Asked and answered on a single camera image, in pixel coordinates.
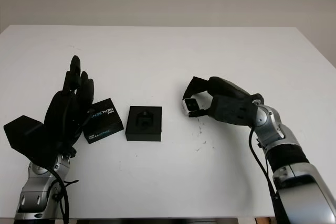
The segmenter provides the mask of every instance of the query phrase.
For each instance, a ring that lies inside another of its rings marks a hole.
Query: cable
[[[66,186],[64,185],[63,180],[61,179],[61,177],[58,175],[58,173],[56,171],[54,171],[53,169],[50,169],[50,168],[47,168],[47,170],[51,174],[53,174],[53,176],[57,179],[57,182],[61,187],[61,191],[62,191],[61,193],[64,196],[64,205],[65,205],[65,211],[64,212],[61,208],[63,223],[68,224],[69,223],[69,198],[68,198],[68,193],[67,193]]]
[[[76,179],[76,180],[74,180],[74,181],[71,181],[71,182],[68,182],[68,181],[65,181],[65,180],[64,180],[64,183],[66,183],[65,187],[70,186],[70,185],[72,185],[72,184],[74,184],[74,183],[77,183],[78,181],[79,181],[78,179]]]
[[[253,136],[253,133],[254,133],[254,126],[251,128],[250,135],[248,137],[248,145],[250,147],[250,150],[252,152],[253,157],[256,159],[258,165],[260,166],[262,172],[264,173],[264,176],[266,177],[267,184],[268,184],[268,189],[269,189],[269,193],[271,195],[271,198],[274,198],[276,196],[276,194],[274,192],[274,188],[273,188],[273,185],[271,183],[271,180],[268,177],[268,173],[265,171],[265,168],[263,167],[262,163],[260,162],[257,154],[254,152],[253,147],[252,147],[252,136]]]
[[[65,187],[70,186],[70,185],[72,185],[74,183],[77,183],[78,181],[79,181],[78,179],[76,179],[74,181],[71,181],[71,182],[68,182],[68,181],[64,180],[64,183],[66,183]],[[59,200],[59,208],[61,209],[61,213],[62,213],[62,216],[63,216],[64,215],[64,210],[63,210],[63,204],[62,204],[62,196],[61,196],[61,198]]]

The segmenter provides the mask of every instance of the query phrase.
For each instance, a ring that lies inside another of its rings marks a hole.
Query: box
[[[83,129],[89,144],[124,129],[110,98],[93,104],[92,108],[95,112]]]
[[[127,141],[161,141],[162,107],[131,106],[126,126]]]

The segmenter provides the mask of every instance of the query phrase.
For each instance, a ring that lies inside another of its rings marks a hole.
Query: white wall
[[[10,24],[296,26],[336,66],[336,0],[0,0]]]

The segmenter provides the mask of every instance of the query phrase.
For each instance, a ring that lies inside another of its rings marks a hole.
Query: robotic hand
[[[192,95],[207,91],[210,108],[199,109]],[[183,96],[189,117],[208,115],[218,121],[251,128],[249,146],[266,176],[277,223],[336,223],[336,202],[317,169],[309,163],[292,131],[282,124],[279,113],[264,105],[260,94],[250,95],[219,77],[208,81],[194,77]],[[273,181],[255,154],[251,140],[258,136],[273,171]]]
[[[4,126],[11,147],[31,161],[15,223],[53,223],[50,219],[57,218],[58,204],[64,223],[69,222],[64,179],[70,168],[70,158],[76,154],[73,145],[93,114],[92,102],[93,80],[84,71],[80,74],[80,60],[74,56],[63,89],[54,95],[44,124],[23,115]]]

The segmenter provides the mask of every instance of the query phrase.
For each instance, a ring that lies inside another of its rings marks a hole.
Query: white table
[[[336,195],[336,69],[297,29],[10,26],[0,35],[0,125],[43,122],[73,55],[95,81],[94,102],[111,98],[124,126],[131,105],[162,106],[163,120],[160,143],[81,136],[67,176],[79,179],[68,187],[71,218],[273,214],[248,127],[183,115],[192,76],[260,92]],[[0,217],[13,217],[29,161],[3,130],[0,145]]]

